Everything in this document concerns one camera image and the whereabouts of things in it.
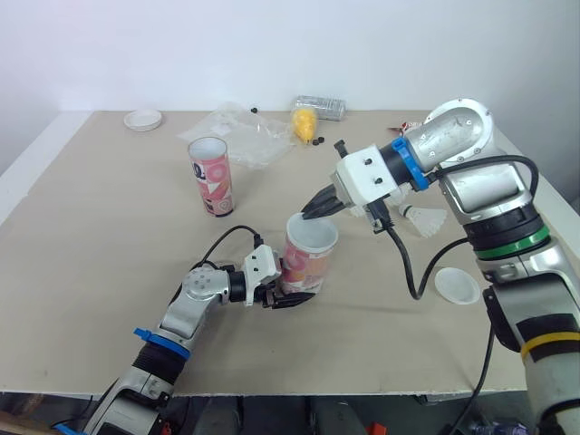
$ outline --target black cord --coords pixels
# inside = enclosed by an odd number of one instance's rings
[[[461,411],[461,414],[458,415],[457,419],[453,423],[453,426],[451,426],[448,435],[453,435],[455,433],[455,430],[457,430],[457,427],[461,424],[461,422],[465,418],[465,416],[468,415],[469,410],[473,406],[473,402],[477,399],[479,392],[481,391],[481,387],[483,387],[483,382],[486,381],[486,375],[488,374],[489,360],[491,359],[491,350],[493,348],[494,337],[495,335],[493,332],[493,326],[490,326],[488,348],[486,349],[486,357],[483,360],[483,368],[481,369],[481,375],[479,376],[478,384],[476,385],[475,390],[473,390],[473,392],[471,393],[471,397],[469,397],[469,400],[465,404],[463,411]]]
[[[57,421],[56,423],[51,424],[51,429],[54,429],[54,427],[57,426],[57,425],[59,425],[59,424],[64,424],[64,423],[68,423],[68,422],[71,422],[71,421],[77,421],[77,420],[84,419],[85,418],[85,414],[87,413],[87,411],[89,410],[89,408],[91,408],[92,399],[93,399],[93,397],[91,396],[91,398],[89,399],[89,402],[87,403],[87,405],[84,407],[84,409],[76,417],[72,417],[72,418],[66,419],[66,420]]]
[[[219,269],[219,267],[217,267],[217,266],[216,266],[216,264],[215,264],[213,261],[206,260],[206,261],[204,261],[204,262],[203,262],[203,264],[204,264],[204,265],[210,265],[210,266],[212,266],[214,269]],[[193,270],[193,269],[195,269],[195,268],[196,268],[196,267],[198,267],[198,266],[202,266],[202,265],[200,264],[200,262],[197,262],[197,263],[196,263],[196,264],[195,264],[193,267],[191,267],[191,269],[189,269],[189,270]]]
[[[251,228],[251,227],[249,227],[247,225],[236,225],[235,227],[230,228],[228,231],[226,231],[224,234],[222,234],[219,237],[219,239],[216,240],[216,242],[211,246],[211,248],[208,249],[208,251],[203,256],[203,258],[201,259],[201,261],[198,261],[195,265],[193,265],[193,267],[191,267],[191,270],[195,269],[196,267],[200,267],[200,266],[202,266],[205,263],[208,263],[208,258],[211,255],[211,253],[214,252],[214,249],[216,249],[216,247],[218,247],[218,245],[224,240],[224,238],[226,238],[227,236],[229,236],[231,233],[233,233],[237,229],[246,229],[246,230],[248,230],[250,233],[252,233],[254,235],[254,241],[255,242],[256,242],[256,239],[260,239],[260,235],[253,228]],[[211,266],[213,266],[215,269],[218,268],[216,265],[214,265],[211,262],[209,262],[208,264],[210,264]]]
[[[458,247],[466,243],[468,240],[466,237],[460,238],[459,240],[455,240],[454,242],[449,243],[448,245],[444,246],[429,262],[425,272],[423,273],[423,278],[419,284],[419,290],[415,289],[415,281],[413,279],[413,270],[411,266],[411,259],[409,258],[409,253],[407,252],[407,248],[402,243],[401,238],[395,232],[394,227],[386,227],[385,231],[391,236],[392,241],[395,242],[395,245],[399,248],[399,252],[401,253],[402,263],[405,268],[405,279],[407,280],[407,287],[409,288],[409,293],[411,297],[416,301],[420,300],[425,292],[425,287],[427,286],[427,281],[429,281],[429,276],[433,270],[433,267],[437,264],[442,256],[444,256],[449,250],[454,247]]]
[[[459,172],[461,170],[470,169],[470,168],[477,168],[481,166],[489,166],[495,163],[511,163],[511,162],[518,162],[523,163],[527,166],[529,171],[531,172],[532,178],[529,183],[529,191],[532,194],[532,197],[536,196],[537,190],[537,183],[539,181],[540,175],[537,169],[536,163],[533,160],[524,157],[524,156],[515,156],[515,155],[507,155],[507,156],[493,156],[493,157],[484,157],[482,159],[471,160],[471,161],[464,161],[455,166],[451,166],[449,168],[442,168],[437,169],[434,173],[437,179],[444,177],[451,172]]]

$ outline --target shuttlecock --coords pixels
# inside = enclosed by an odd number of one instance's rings
[[[447,211],[440,208],[418,208],[411,204],[402,204],[399,213],[410,220],[423,237],[436,234],[447,216]]]
[[[351,215],[353,215],[355,218],[359,218],[365,214],[363,206],[353,206],[350,207],[348,211],[350,211]]]
[[[397,207],[402,204],[402,201],[410,191],[411,186],[409,183],[402,184],[399,188],[391,192],[384,202],[386,202],[388,206]]]

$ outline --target pink and white container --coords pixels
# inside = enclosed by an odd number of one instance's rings
[[[330,219],[304,220],[302,213],[292,215],[286,223],[282,291],[318,293],[337,240],[338,230]]]
[[[209,214],[218,218],[234,210],[227,144],[219,138],[199,138],[189,144],[189,159],[199,193]]]

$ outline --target beige table surface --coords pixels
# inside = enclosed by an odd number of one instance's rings
[[[0,390],[100,393],[133,361],[192,263],[227,228],[247,224],[282,249],[286,219],[321,187],[349,150],[394,136],[386,130],[425,112],[349,113],[323,121],[318,147],[299,146],[264,170],[232,165],[237,207],[206,214],[176,135],[203,112],[167,112],[158,129],[127,130],[122,112],[95,112],[0,227]],[[286,119],[286,113],[266,116]],[[414,205],[447,208],[438,188]],[[401,259],[366,220],[333,217],[340,240],[324,289],[294,309],[219,307],[177,383],[177,393],[465,392],[479,377],[488,336],[480,300],[446,302],[430,282],[419,302]],[[416,280],[444,244],[463,237],[449,216],[435,237],[397,225]],[[214,260],[239,262],[251,237],[239,232]],[[468,246],[440,266],[486,284]],[[496,345],[485,389],[525,389],[519,356]]]

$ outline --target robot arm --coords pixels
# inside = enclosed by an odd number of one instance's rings
[[[496,337],[521,353],[538,426],[542,433],[576,434],[580,281],[534,208],[535,165],[519,156],[499,157],[504,153],[494,146],[492,134],[489,111],[476,101],[458,99],[382,149],[371,146],[349,154],[339,141],[335,147],[341,160],[331,175],[333,184],[304,207],[304,218],[363,206],[374,232],[393,237],[383,199],[400,184],[424,190],[438,180],[491,283],[484,301]],[[530,189],[514,160],[534,170]]]
[[[312,296],[275,294],[275,280],[279,276],[278,257],[270,246],[263,244],[245,258],[240,271],[233,266],[191,270],[159,326],[154,331],[135,330],[146,343],[132,366],[104,393],[83,434],[168,433],[164,428],[169,423],[161,412],[212,308],[230,302],[251,305],[255,300],[264,307],[286,308]],[[66,426],[56,429],[69,435],[75,433]]]

